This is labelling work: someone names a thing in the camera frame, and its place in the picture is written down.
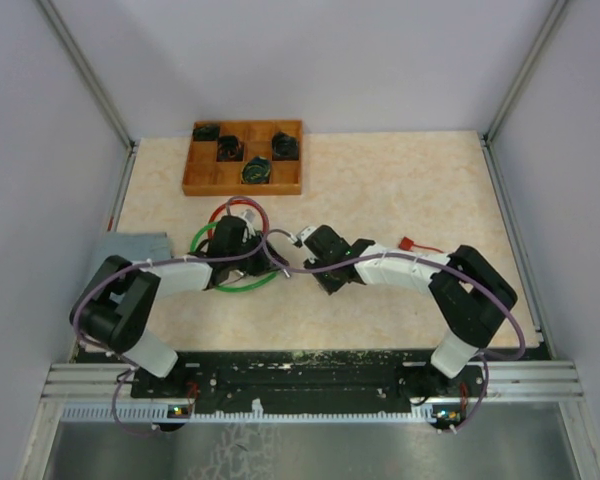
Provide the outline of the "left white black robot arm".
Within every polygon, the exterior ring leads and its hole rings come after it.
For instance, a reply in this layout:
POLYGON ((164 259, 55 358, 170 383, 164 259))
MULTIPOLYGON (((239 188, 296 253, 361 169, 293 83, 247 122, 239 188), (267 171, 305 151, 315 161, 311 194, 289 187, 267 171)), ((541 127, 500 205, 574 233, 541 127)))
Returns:
POLYGON ((216 289, 233 272, 248 277, 276 274, 289 265, 264 233, 239 216, 224 216, 209 240, 182 257, 132 262, 107 257, 76 301, 70 322, 80 341, 153 375, 164 395, 181 394, 188 373, 178 354, 148 330, 154 301, 182 292, 216 289))

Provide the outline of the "green cable lock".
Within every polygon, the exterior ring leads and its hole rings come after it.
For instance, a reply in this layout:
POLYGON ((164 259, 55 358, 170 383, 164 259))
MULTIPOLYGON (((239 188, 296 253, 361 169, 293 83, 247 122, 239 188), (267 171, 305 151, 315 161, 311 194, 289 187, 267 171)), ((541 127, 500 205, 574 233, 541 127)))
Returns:
MULTIPOLYGON (((190 244, 191 252, 198 251, 201 249, 201 245, 204 243, 204 241, 202 240, 202 237, 207 233, 211 234, 211 230, 214 229, 216 227, 216 225, 217 225, 217 222, 210 222, 207 225, 203 226, 194 235, 194 237, 191 241, 191 244, 190 244)), ((234 280, 233 282, 224 283, 224 284, 220 284, 220 285, 216 286, 215 290, 222 292, 222 293, 231 293, 231 294, 246 293, 246 292, 250 292, 250 291, 259 289, 259 288, 267 285, 268 283, 275 280, 277 276, 278 276, 278 272, 274 271, 267 275, 262 275, 262 276, 257 277, 256 280, 250 284, 240 284, 238 286, 235 286, 236 282, 241 282, 242 280, 244 280, 246 278, 246 274, 243 273, 238 279, 234 280)))

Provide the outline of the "red cable lock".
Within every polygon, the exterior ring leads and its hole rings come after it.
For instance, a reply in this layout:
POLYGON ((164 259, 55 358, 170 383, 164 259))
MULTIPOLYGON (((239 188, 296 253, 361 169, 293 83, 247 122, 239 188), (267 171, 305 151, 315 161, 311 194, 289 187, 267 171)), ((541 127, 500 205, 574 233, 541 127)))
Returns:
POLYGON ((224 204, 214 210, 209 218, 209 222, 214 222, 222 212, 227 213, 233 205, 246 205, 253 207, 259 214, 262 224, 262 231, 266 233, 270 228, 269 216, 264 208, 255 200, 246 196, 234 196, 229 198, 224 204))

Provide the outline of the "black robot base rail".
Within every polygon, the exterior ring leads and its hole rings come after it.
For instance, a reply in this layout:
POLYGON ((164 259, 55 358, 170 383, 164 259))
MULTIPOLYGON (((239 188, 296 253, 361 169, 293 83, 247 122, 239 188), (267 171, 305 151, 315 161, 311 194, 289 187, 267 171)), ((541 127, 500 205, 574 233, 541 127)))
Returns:
POLYGON ((443 424, 459 424, 469 400, 480 401, 488 382, 480 366, 447 378, 430 363, 403 353, 329 351, 305 359, 289 352, 187 353, 165 378, 143 369, 116 378, 139 400, 183 399, 169 417, 259 414, 274 419, 326 419, 349 415, 412 414, 429 400, 453 403, 443 424))

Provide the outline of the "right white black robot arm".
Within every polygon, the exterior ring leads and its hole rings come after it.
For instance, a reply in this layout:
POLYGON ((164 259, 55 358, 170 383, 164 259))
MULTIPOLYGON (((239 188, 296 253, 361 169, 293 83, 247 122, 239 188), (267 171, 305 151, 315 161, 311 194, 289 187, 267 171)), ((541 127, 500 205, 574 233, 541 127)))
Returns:
POLYGON ((491 340, 518 295, 475 248, 415 254, 373 240, 348 243, 331 227, 307 227, 299 242, 308 251, 304 267, 329 294, 357 283, 402 287, 434 299, 448 332, 430 357, 428 387, 450 395, 462 383, 461 370, 491 340))

